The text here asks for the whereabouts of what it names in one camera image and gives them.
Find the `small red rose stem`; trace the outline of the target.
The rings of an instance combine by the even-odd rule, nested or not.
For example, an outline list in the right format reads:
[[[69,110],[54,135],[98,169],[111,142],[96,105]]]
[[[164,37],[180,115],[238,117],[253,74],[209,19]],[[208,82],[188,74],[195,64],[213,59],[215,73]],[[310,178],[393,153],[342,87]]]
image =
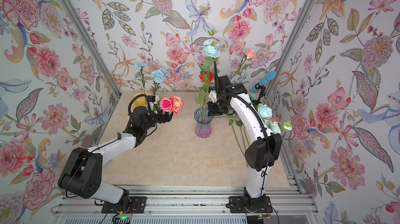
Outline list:
[[[203,83],[210,83],[214,80],[215,74],[211,71],[202,71],[199,77]]]

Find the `magenta pink rose stem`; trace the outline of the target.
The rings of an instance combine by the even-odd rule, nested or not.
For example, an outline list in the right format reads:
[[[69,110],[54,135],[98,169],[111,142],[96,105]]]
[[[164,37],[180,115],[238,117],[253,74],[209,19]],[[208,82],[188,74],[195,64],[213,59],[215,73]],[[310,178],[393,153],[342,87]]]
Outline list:
[[[173,102],[170,98],[161,98],[153,105],[153,111],[170,112],[173,108]]]

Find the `purple blue glass vase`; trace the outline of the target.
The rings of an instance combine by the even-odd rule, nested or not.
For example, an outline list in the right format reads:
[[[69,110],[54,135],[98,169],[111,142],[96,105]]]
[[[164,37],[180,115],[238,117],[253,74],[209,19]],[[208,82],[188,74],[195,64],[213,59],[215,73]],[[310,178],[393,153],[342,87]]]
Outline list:
[[[200,138],[208,138],[212,133],[211,122],[214,119],[213,116],[209,115],[206,107],[199,107],[194,113],[194,118],[196,120],[195,134]]]

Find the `coral red rose stem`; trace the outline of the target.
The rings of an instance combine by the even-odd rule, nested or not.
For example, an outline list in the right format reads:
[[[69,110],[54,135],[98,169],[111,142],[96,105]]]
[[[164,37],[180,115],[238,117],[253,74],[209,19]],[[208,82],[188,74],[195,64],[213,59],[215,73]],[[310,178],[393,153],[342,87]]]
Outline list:
[[[171,98],[171,102],[172,102],[171,111],[176,115],[179,111],[181,111],[184,103],[183,103],[182,99],[178,96],[173,96]]]

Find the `light blue peony spray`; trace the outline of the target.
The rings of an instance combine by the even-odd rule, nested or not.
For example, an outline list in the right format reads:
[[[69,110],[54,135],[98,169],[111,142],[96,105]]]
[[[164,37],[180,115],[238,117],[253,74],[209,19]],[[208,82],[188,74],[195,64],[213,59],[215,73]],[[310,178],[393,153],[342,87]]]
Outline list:
[[[208,34],[211,38],[207,39],[203,43],[203,55],[204,55],[205,59],[204,59],[204,63],[200,65],[200,69],[201,69],[201,72],[202,71],[211,71],[211,72],[215,73],[216,68],[215,68],[214,63],[219,58],[220,49],[219,49],[217,40],[215,39],[215,31],[210,30],[210,31],[208,31]],[[198,103],[200,105],[200,107],[207,108],[208,95],[209,95],[208,90],[209,90],[210,86],[211,86],[211,82],[210,83],[202,82],[202,87],[200,88],[199,94],[195,99],[195,102]]]

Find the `light blue rose spray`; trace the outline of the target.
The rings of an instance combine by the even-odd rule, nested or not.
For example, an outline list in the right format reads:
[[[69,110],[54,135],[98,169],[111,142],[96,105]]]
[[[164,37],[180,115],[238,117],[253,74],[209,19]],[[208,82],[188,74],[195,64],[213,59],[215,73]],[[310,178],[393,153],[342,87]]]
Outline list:
[[[249,96],[259,117],[273,134],[281,134],[282,131],[292,131],[293,126],[291,122],[280,122],[277,118],[273,117],[273,111],[270,107],[256,100],[255,93],[249,93]]]

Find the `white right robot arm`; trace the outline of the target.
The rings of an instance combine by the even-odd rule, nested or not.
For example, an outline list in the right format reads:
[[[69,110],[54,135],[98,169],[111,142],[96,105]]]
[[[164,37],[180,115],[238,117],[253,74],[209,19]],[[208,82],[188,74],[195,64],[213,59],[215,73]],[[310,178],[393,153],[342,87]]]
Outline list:
[[[227,115],[233,110],[251,139],[244,156],[252,172],[243,196],[231,196],[227,207],[232,213],[267,211],[271,206],[270,199],[265,194],[265,184],[269,171],[279,158],[282,136],[279,133],[274,134],[266,126],[243,84],[232,84],[227,76],[217,75],[214,82],[215,87],[209,90],[208,115]]]

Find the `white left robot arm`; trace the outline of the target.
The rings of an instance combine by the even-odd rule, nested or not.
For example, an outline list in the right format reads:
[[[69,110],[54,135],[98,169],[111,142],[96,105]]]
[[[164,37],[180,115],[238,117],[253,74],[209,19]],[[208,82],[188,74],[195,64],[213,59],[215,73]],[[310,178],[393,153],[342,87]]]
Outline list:
[[[58,186],[65,193],[83,199],[93,198],[127,208],[131,204],[129,192],[102,179],[103,167],[122,153],[138,147],[150,134],[148,130],[170,122],[172,112],[157,113],[144,106],[128,110],[129,121],[122,133],[104,144],[91,148],[75,148],[59,177]]]

